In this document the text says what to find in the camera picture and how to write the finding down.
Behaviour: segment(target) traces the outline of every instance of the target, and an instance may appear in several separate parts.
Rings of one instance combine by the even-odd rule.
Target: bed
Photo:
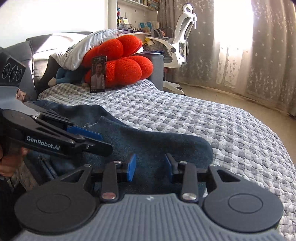
[[[205,138],[214,151],[213,164],[280,198],[284,215],[278,231],[287,240],[296,240],[295,167],[279,137],[250,113],[163,92],[149,80],[95,94],[80,86],[59,84],[43,91],[38,99],[68,106],[98,104],[133,128]]]

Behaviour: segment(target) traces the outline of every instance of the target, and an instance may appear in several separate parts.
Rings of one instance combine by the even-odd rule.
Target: star-patterned curtain
[[[290,0],[161,0],[174,28],[185,3],[197,14],[187,63],[168,81],[238,93],[296,116],[296,12]]]

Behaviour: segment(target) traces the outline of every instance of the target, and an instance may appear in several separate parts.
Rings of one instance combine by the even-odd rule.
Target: round black disc
[[[283,215],[283,205],[276,195],[254,184],[244,188],[239,182],[211,192],[203,209],[219,226],[240,233],[275,228]]]
[[[21,76],[22,76],[22,70],[20,69],[17,73],[17,76],[16,76],[16,81],[20,81],[21,80]]]
[[[15,78],[15,76],[17,74],[17,69],[18,69],[18,67],[16,65],[12,68],[12,70],[10,72],[10,75],[9,75],[9,81],[10,82],[14,80],[14,78]]]
[[[45,184],[18,199],[15,214],[24,228],[38,234],[61,234],[90,219],[95,199],[76,183],[57,184]]]
[[[2,72],[2,79],[5,79],[8,76],[9,71],[10,71],[10,63],[6,64],[6,66],[4,67]]]

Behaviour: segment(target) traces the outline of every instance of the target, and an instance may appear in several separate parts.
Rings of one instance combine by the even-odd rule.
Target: stuffed doll
[[[92,48],[84,56],[81,65],[90,69],[84,78],[90,85],[92,58],[107,56],[105,87],[135,84],[148,78],[153,64],[146,57],[133,55],[142,47],[142,41],[133,35],[122,35]]]
[[[74,82],[81,81],[81,79],[83,78],[86,72],[87,72],[87,69],[84,69],[83,67],[79,67],[78,69],[73,71],[59,68],[57,71],[56,77],[52,78],[48,82],[48,86],[52,87],[61,83],[73,84]]]

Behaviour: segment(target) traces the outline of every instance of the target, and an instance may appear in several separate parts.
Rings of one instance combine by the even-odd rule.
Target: human hand
[[[16,98],[18,100],[20,100],[21,102],[24,102],[25,101],[25,98],[26,98],[26,93],[25,92],[22,92],[20,89],[17,90],[17,94],[16,94]]]
[[[23,162],[23,157],[28,154],[29,150],[20,148],[18,153],[7,154],[3,156],[3,149],[0,145],[0,175],[12,177],[14,172],[20,167]]]

